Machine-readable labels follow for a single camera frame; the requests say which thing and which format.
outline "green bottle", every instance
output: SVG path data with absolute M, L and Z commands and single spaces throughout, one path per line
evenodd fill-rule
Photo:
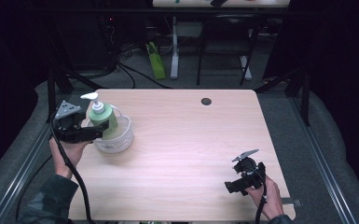
M 115 133 L 117 127 L 117 120 L 112 106 L 98 102 L 97 92 L 82 95 L 80 98 L 88 99 L 94 102 L 92 109 L 89 111 L 89 119 L 91 120 L 92 125 L 98 126 L 106 121 L 109 123 L 109 128 L 103 131 L 102 140 L 113 139 L 113 134 Z

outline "pump nozzle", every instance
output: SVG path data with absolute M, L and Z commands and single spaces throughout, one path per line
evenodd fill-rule
M 104 112 L 104 104 L 98 102 L 98 93 L 92 92 L 88 94 L 84 94 L 80 96 L 81 99 L 87 99 L 94 102 L 94 105 L 92 106 L 92 109 L 95 113 L 101 114 Z

